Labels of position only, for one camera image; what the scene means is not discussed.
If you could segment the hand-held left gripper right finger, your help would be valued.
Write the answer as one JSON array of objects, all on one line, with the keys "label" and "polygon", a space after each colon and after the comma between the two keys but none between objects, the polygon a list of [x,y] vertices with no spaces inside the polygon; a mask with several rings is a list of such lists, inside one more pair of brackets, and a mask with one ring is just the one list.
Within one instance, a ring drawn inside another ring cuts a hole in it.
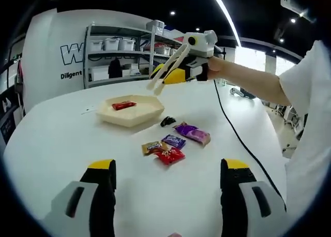
[{"label": "hand-held left gripper right finger", "polygon": [[220,163],[222,236],[283,236],[286,205],[277,188],[258,181],[244,162]]}]

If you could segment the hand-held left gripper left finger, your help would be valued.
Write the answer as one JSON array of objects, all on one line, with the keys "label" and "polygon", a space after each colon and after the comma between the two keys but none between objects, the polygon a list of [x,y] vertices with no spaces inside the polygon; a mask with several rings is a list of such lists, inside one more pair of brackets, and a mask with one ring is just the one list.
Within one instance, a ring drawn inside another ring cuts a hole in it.
[{"label": "hand-held left gripper left finger", "polygon": [[43,226],[51,236],[115,236],[116,162],[90,164],[51,202]]}]

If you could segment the person's right hand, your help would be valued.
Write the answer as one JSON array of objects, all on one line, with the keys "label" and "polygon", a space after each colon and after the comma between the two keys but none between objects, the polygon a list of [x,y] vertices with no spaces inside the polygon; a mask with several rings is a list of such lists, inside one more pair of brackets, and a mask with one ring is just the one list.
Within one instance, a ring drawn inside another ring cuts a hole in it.
[{"label": "person's right hand", "polygon": [[207,71],[207,79],[225,79],[228,76],[228,62],[218,58],[218,57],[211,57],[208,59],[208,71]]}]

